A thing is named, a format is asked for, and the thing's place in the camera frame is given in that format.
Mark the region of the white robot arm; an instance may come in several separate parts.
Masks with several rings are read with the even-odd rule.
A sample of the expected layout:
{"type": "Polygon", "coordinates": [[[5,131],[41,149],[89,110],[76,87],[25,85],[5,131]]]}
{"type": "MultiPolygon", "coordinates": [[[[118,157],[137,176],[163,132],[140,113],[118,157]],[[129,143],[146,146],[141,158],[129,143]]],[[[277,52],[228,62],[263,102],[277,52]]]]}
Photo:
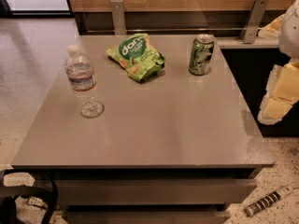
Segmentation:
{"type": "Polygon", "coordinates": [[[291,58],[283,66],[274,65],[260,104],[258,121],[274,125],[282,121],[299,101],[299,0],[263,27],[258,36],[277,38],[279,51],[291,58]]]}

